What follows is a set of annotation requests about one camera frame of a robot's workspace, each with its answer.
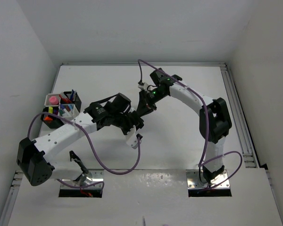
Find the blue clear pen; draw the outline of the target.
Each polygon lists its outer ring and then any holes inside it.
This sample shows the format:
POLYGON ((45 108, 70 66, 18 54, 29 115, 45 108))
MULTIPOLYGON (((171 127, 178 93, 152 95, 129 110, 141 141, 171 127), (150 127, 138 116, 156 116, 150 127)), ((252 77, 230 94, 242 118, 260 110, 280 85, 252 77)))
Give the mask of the blue clear pen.
POLYGON ((74 94, 75 94, 75 91, 74 90, 71 90, 71 94, 70 94, 70 101, 72 102, 73 101, 73 98, 74 98, 74 94))

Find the red gel pen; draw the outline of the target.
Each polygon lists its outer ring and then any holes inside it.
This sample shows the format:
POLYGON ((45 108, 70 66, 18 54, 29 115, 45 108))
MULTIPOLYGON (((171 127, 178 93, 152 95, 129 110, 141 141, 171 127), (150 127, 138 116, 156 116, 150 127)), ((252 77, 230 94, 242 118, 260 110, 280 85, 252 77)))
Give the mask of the red gel pen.
POLYGON ((64 93, 59 94, 59 97, 60 97, 61 102, 64 102, 67 104, 72 103, 71 100, 64 93))

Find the purple cap black highlighter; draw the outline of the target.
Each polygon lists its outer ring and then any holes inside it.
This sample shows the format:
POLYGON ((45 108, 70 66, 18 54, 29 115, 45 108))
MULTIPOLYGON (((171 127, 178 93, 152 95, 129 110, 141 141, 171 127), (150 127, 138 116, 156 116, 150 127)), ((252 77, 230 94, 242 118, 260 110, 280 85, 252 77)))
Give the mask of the purple cap black highlighter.
POLYGON ((58 109, 57 108, 53 108, 53 114, 58 115, 58 109))

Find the pink glitter bottle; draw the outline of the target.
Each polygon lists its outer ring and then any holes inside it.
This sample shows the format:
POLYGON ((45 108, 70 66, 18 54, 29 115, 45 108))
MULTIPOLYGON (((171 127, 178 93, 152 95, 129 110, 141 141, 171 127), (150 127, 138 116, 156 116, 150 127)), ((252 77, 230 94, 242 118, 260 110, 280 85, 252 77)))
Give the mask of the pink glitter bottle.
POLYGON ((50 105, 58 105, 59 104, 59 100, 56 96, 51 96, 49 98, 49 103, 50 105))

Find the orange cap black highlighter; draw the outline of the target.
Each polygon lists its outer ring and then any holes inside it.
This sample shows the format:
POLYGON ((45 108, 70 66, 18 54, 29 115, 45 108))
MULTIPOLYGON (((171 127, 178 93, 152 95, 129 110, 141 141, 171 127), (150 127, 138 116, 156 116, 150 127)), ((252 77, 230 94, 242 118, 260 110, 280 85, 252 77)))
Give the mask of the orange cap black highlighter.
POLYGON ((48 115, 45 115, 44 118, 43 118, 44 121, 52 121, 53 118, 51 118, 50 116, 48 115))

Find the purple cap white marker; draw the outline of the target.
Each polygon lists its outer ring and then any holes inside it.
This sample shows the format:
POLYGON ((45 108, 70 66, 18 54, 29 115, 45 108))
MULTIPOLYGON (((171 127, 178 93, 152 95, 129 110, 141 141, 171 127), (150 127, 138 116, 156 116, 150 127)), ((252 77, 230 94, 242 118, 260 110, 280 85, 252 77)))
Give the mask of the purple cap white marker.
POLYGON ((67 113, 64 111, 64 106, 63 105, 60 105, 60 109, 63 111, 63 114, 67 115, 67 113))

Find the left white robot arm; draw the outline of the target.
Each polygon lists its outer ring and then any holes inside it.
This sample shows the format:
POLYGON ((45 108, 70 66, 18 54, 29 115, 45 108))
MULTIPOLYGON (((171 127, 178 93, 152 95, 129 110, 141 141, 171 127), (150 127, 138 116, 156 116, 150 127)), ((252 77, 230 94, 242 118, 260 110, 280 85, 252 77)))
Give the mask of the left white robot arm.
POLYGON ((126 143, 133 149, 140 149, 142 136, 137 130, 144 126, 141 116, 131 107, 131 101, 118 93, 92 102, 71 121, 63 118, 65 124, 42 137, 31 140, 24 138, 19 143, 17 164, 32 186, 39 186, 49 179, 60 183, 74 182, 72 188, 88 188, 96 185, 82 160, 70 152, 69 162, 56 162, 55 156, 82 137, 91 142, 90 134, 103 127, 115 126, 125 135, 126 143))

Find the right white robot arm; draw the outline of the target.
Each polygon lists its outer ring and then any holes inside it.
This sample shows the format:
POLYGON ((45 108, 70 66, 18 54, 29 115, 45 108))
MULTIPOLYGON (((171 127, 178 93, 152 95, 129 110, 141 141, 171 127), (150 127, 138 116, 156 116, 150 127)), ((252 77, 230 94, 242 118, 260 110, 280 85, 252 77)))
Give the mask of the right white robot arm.
POLYGON ((156 110, 156 103, 170 96, 190 107, 199 117, 199 131, 205 139, 199 168, 203 178, 210 183, 225 167, 222 160, 225 138, 232 127, 227 103, 223 98, 213 99, 191 89, 178 75, 168 76, 161 69, 154 70, 150 77, 153 89, 139 81, 139 103, 137 113, 145 116, 156 110))

